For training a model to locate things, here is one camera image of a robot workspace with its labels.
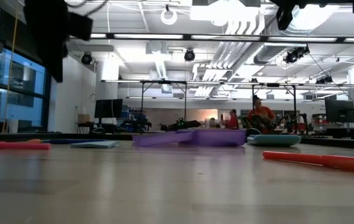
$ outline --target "black object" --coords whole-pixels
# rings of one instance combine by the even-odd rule
[[[325,78],[320,78],[315,82],[315,84],[328,84],[328,83],[333,83],[333,78],[330,75],[327,75]]]
[[[293,20],[291,12],[294,6],[303,9],[307,4],[318,4],[320,7],[325,7],[328,4],[352,4],[352,13],[354,13],[354,0],[271,0],[271,2],[279,6],[276,13],[279,30],[286,30],[289,27]]]
[[[82,56],[82,63],[85,65],[92,65],[94,63],[94,58],[91,56],[91,52],[85,52]]]
[[[193,52],[192,49],[188,49],[185,53],[185,56],[184,56],[184,59],[185,61],[187,62],[191,62],[193,60],[195,60],[195,53]]]
[[[351,101],[325,100],[328,122],[354,123],[354,107]]]
[[[25,0],[24,14],[43,64],[57,82],[62,82],[62,59],[68,54],[65,43],[70,35],[89,40],[93,20],[68,12],[64,0]]]
[[[98,126],[102,125],[102,118],[121,118],[123,100],[97,100],[95,118],[99,118]]]
[[[296,47],[293,51],[287,52],[287,55],[284,57],[283,61],[286,63],[294,63],[309,53],[310,51],[308,45],[306,47]]]

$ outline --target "blue foam mat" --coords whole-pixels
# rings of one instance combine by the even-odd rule
[[[259,134],[249,136],[247,142],[255,146],[293,146],[301,142],[301,137],[287,134]]]
[[[111,147],[117,147],[120,143],[118,141],[99,141],[99,142],[83,142],[71,144],[70,147],[90,147],[90,148],[100,148],[109,149]]]

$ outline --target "security camera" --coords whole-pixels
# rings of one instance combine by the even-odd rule
[[[95,59],[91,56],[91,52],[85,52],[82,56],[82,63],[85,65],[92,65]]]
[[[195,60],[195,53],[193,52],[193,49],[188,49],[186,51],[184,59],[186,62],[191,62]]]

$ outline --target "rope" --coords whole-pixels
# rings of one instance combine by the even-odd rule
[[[12,71],[12,64],[14,63],[14,50],[15,50],[15,40],[16,40],[16,28],[17,28],[17,19],[19,17],[18,13],[18,8],[19,5],[16,4],[15,7],[15,25],[14,25],[14,37],[12,40],[12,51],[11,51],[11,65],[9,66],[9,73],[8,73],[8,86],[7,86],[7,94],[6,94],[6,100],[5,100],[5,110],[4,110],[4,121],[2,122],[2,132],[5,133],[5,123],[6,123],[6,118],[7,118],[7,107],[8,107],[8,98],[9,98],[9,86],[11,85],[11,71]]]

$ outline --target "window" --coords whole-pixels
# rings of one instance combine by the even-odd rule
[[[6,94],[7,90],[0,89],[0,121],[4,121]],[[41,126],[42,102],[40,98],[10,91],[6,119],[18,119],[26,126]]]
[[[11,51],[0,54],[0,84],[8,85]],[[32,93],[44,94],[45,68],[18,54],[14,54],[10,86]]]
[[[47,117],[43,114],[48,113],[43,111],[45,68],[17,53],[12,58],[11,68],[11,54],[8,49],[0,54],[0,122],[5,117],[19,120],[19,128],[46,126],[47,121],[43,121]]]

